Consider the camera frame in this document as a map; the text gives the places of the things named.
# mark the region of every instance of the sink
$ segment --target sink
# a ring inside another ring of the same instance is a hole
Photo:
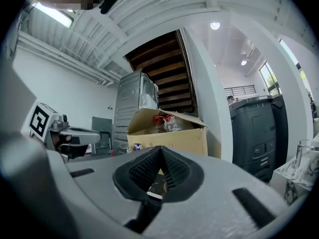
[[[294,168],[295,162],[294,157],[277,168],[270,181],[270,186],[290,205],[311,191],[319,174],[319,151],[306,152],[298,168]]]

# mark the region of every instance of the cardboard box flap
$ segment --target cardboard box flap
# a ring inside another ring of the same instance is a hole
[[[159,110],[142,108],[136,111],[128,126],[128,134],[151,128],[153,126],[154,115],[159,115]]]
[[[197,118],[197,117],[193,117],[193,116],[186,115],[186,114],[180,114],[180,113],[177,113],[177,112],[168,112],[168,111],[164,111],[164,110],[162,110],[162,109],[159,109],[159,110],[161,111],[161,114],[162,114],[162,113],[170,114],[170,115],[176,116],[176,117],[178,117],[178,118],[181,118],[181,119],[183,119],[183,120],[186,120],[186,121],[195,123],[195,124],[197,124],[197,125],[209,127],[209,126],[207,126],[206,124],[204,124],[204,123],[203,123],[199,118]]]

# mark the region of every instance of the white column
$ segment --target white column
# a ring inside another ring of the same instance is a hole
[[[233,134],[223,85],[203,43],[185,30],[183,39],[192,70],[199,117],[209,126],[208,155],[233,161]]]
[[[289,160],[296,155],[299,140],[313,138],[310,102],[300,74],[279,41],[261,24],[235,13],[231,22],[256,45],[276,75],[287,110]]]

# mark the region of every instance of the wooden staircase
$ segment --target wooden staircase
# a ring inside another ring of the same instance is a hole
[[[142,70],[159,87],[159,108],[197,114],[188,58],[177,31],[167,33],[126,55],[134,71]]]

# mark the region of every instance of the open cardboard box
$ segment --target open cardboard box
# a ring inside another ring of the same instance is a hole
[[[145,134],[146,129],[153,126],[154,115],[167,114],[191,122],[194,126],[194,129],[178,132]],[[205,127],[208,126],[205,125],[199,118],[176,112],[166,112],[161,109],[153,110],[143,108],[136,111],[133,115],[133,118],[128,126],[127,137],[129,145],[140,143],[143,148],[161,145],[207,156],[208,153]]]

